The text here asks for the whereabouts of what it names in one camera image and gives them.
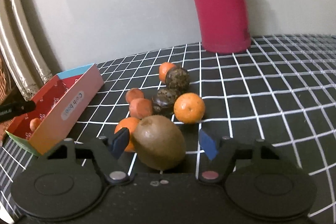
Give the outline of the beige metal frame post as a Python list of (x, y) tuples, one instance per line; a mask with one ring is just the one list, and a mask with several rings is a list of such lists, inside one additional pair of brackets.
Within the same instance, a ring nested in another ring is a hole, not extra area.
[(1, 54), (18, 90), (27, 101), (52, 78), (21, 0), (1, 0)]

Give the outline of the brown kiwi fruit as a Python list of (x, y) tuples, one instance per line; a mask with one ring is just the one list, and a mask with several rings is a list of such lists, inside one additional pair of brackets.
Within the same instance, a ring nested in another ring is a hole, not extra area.
[(152, 115), (142, 119), (131, 135), (139, 160), (149, 168), (167, 170), (186, 155), (185, 138), (169, 118)]

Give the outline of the tangerine behind left finger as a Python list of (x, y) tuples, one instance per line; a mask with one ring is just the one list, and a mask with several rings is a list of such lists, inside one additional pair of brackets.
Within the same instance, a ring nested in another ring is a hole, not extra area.
[(125, 152), (134, 152), (135, 148), (134, 148), (134, 144), (131, 140), (131, 136), (133, 135), (134, 131), (137, 128), (137, 125), (139, 124), (140, 120), (138, 118), (135, 117), (128, 117), (128, 118), (124, 118), (122, 119), (118, 125), (116, 125), (116, 128), (114, 130), (114, 133), (116, 134), (120, 129), (122, 128), (127, 128), (129, 130), (130, 133), (130, 139), (129, 139), (129, 144), (128, 146), (125, 148)]

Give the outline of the large orange tangerine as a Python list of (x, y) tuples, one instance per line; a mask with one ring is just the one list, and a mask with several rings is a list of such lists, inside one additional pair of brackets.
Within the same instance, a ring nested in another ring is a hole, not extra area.
[(185, 93), (174, 103), (174, 115), (185, 124), (198, 123), (205, 114), (205, 102), (195, 93)]

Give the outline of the dark passion fruit near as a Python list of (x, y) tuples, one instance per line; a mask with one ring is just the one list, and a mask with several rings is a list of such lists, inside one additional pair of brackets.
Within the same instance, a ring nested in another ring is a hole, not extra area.
[(163, 116), (172, 115), (174, 104), (181, 92), (177, 89), (161, 88), (152, 96), (153, 113)]

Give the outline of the red-orange small fruit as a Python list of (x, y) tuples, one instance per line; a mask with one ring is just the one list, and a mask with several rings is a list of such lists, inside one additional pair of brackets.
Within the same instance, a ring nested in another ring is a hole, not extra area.
[(145, 98), (144, 93), (138, 88), (131, 88), (125, 95), (125, 100), (128, 104), (130, 104), (132, 100), (138, 98)]
[(145, 98), (133, 99), (129, 105), (129, 115), (137, 119), (143, 119), (153, 115), (151, 100)]

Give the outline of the far small tangerine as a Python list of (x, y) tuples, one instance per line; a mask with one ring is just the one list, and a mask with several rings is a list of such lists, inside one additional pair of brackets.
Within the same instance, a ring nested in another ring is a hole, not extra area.
[(169, 62), (164, 62), (159, 66), (159, 80), (162, 83), (165, 83), (167, 72), (174, 67), (176, 67), (176, 65)]

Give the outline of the small orange fruit in box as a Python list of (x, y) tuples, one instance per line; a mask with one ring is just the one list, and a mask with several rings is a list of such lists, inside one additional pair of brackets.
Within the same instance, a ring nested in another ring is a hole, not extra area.
[(40, 118), (34, 118), (30, 121), (30, 130), (31, 132), (34, 132), (39, 125), (41, 124), (42, 120)]

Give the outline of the red cardboard box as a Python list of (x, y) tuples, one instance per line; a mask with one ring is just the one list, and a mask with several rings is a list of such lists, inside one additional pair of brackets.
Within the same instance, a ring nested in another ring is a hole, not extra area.
[[(33, 96), (35, 110), (14, 118), (7, 135), (35, 156), (46, 153), (67, 137), (103, 84), (96, 64), (56, 74)], [(31, 132), (30, 121), (34, 118), (42, 122)]]

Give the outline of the black white grid tablecloth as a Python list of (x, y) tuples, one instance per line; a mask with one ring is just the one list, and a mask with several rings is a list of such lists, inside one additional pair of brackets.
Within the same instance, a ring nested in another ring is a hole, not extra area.
[(70, 137), (84, 142), (111, 134), (129, 115), (128, 90), (151, 98), (162, 87), (158, 69), (165, 61), (188, 70), (190, 91), (206, 104), (201, 123), (181, 125), (187, 153), (174, 173), (206, 168), (199, 130), (242, 143), (264, 138), (312, 176), (318, 192), (311, 220), (335, 223), (334, 36), (258, 37), (246, 52), (232, 55), (187, 44), (100, 63), (104, 85)]

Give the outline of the red-orange small fruit near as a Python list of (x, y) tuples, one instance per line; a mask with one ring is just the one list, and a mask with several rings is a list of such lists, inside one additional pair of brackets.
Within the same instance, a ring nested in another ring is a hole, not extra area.
[(129, 115), (137, 119), (143, 119), (153, 115), (151, 100), (145, 98), (133, 99), (129, 105)]

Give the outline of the red-orange small fruit far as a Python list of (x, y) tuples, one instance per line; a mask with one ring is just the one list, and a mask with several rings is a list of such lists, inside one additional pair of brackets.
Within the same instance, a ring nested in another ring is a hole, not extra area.
[(144, 93), (138, 88), (131, 88), (125, 95), (125, 100), (128, 104), (130, 104), (132, 100), (138, 98), (145, 98)]

